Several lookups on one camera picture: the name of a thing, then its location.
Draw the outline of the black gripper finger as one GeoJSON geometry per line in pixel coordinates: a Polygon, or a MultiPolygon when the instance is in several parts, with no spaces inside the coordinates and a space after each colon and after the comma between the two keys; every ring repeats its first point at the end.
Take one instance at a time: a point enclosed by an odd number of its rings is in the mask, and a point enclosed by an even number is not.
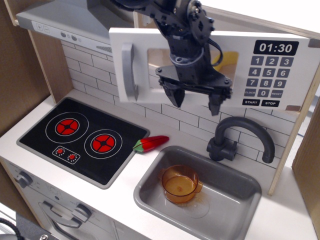
{"type": "Polygon", "coordinates": [[[180,108],[185,98],[185,90],[175,85],[164,86],[163,89],[171,103],[175,107],[180,108]]]}
{"type": "Polygon", "coordinates": [[[224,95],[211,93],[209,95],[208,107],[212,116],[216,116],[220,112],[221,104],[226,100],[224,95]]]}

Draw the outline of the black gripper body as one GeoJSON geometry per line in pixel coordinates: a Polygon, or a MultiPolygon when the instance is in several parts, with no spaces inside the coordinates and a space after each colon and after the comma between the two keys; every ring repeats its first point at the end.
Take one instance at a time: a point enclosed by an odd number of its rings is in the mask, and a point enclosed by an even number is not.
{"type": "Polygon", "coordinates": [[[215,70],[211,63],[209,47],[204,47],[195,57],[182,57],[169,54],[172,65],[161,66],[155,70],[160,77],[160,85],[178,86],[184,91],[210,95],[223,95],[231,98],[232,81],[215,70]]]}

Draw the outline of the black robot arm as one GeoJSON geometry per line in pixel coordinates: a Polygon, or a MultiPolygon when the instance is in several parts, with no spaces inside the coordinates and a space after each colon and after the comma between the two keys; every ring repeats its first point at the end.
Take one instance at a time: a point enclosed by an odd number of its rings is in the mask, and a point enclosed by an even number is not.
{"type": "Polygon", "coordinates": [[[119,9],[138,12],[153,19],[167,40],[172,66],[158,68],[159,84],[175,107],[185,92],[207,94],[213,116],[224,100],[231,97],[232,81],[214,69],[210,46],[220,46],[210,35],[214,20],[207,16],[198,0],[114,0],[119,9]]]}

